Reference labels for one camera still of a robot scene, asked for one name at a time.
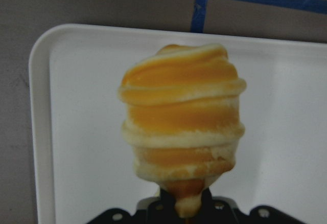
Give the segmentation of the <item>orange swirled bread roll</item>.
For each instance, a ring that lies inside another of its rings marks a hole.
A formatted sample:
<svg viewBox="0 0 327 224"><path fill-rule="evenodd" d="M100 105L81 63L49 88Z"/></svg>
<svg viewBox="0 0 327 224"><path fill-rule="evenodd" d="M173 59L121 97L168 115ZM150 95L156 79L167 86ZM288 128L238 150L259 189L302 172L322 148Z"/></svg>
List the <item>orange swirled bread roll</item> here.
<svg viewBox="0 0 327 224"><path fill-rule="evenodd" d="M195 216L203 191L234 167L245 88L218 43L168 45L124 74L122 135L135 173L168 192L179 217Z"/></svg>

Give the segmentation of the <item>white rectangular tray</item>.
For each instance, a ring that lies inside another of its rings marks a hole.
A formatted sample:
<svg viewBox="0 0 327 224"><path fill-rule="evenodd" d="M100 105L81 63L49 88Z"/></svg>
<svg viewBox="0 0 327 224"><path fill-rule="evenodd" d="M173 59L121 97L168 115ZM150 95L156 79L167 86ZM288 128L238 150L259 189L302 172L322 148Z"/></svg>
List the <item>white rectangular tray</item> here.
<svg viewBox="0 0 327 224"><path fill-rule="evenodd" d="M117 89L125 71L168 44L220 43L247 82L236 165L212 186L243 212L270 205L326 223L326 44L61 25L34 44L31 117L39 223L134 212L158 187L133 173Z"/></svg>

